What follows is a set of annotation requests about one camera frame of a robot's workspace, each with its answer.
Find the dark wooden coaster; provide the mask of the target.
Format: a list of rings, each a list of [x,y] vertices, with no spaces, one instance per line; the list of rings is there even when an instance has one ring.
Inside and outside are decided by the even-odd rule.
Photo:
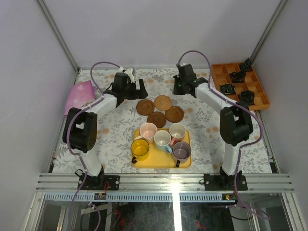
[[[155,109],[155,105],[151,100],[144,99],[137,103],[136,110],[140,115],[148,116]]]

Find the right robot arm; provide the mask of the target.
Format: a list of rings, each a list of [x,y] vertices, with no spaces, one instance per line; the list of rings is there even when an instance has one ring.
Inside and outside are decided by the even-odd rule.
[[[191,64],[177,64],[178,74],[174,76],[175,95],[189,94],[210,106],[220,116],[219,132],[225,142],[222,170],[225,175],[219,178],[220,186],[232,189],[237,179],[239,149],[253,132],[249,108],[244,102],[226,98],[221,92],[210,87],[209,80],[197,78]]]

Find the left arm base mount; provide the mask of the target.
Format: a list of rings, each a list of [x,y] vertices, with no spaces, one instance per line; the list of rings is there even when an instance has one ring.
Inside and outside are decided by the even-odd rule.
[[[119,175],[105,175],[103,169],[101,169],[98,176],[87,176],[84,184],[81,186],[85,177],[85,172],[82,169],[75,171],[75,175],[78,176],[78,188],[81,190],[90,191],[118,191],[120,185]]]

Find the woven rattan coaster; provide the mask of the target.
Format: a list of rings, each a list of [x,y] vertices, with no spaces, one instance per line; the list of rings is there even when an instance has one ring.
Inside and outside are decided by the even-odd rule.
[[[154,100],[155,107],[158,110],[166,111],[172,106],[172,100],[165,95],[159,95]]]

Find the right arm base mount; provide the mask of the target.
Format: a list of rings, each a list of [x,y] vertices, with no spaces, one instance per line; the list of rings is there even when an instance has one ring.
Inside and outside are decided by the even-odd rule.
[[[235,184],[238,191],[247,191],[248,186],[246,177],[239,171],[236,180],[235,176],[227,176],[224,173],[219,175],[204,174],[203,179],[199,180],[199,184],[205,187],[206,191],[234,191]]]

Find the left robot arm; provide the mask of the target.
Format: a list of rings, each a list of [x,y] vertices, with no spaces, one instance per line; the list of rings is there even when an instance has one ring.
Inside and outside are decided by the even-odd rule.
[[[99,114],[104,115],[117,108],[124,100],[145,99],[148,96],[143,79],[136,79],[134,75],[133,68],[120,68],[99,99],[82,109],[73,107],[68,112],[63,142],[67,144],[70,154],[80,159],[85,174],[90,176],[89,185],[95,190],[105,186],[105,177],[100,175],[103,168],[95,148]]]

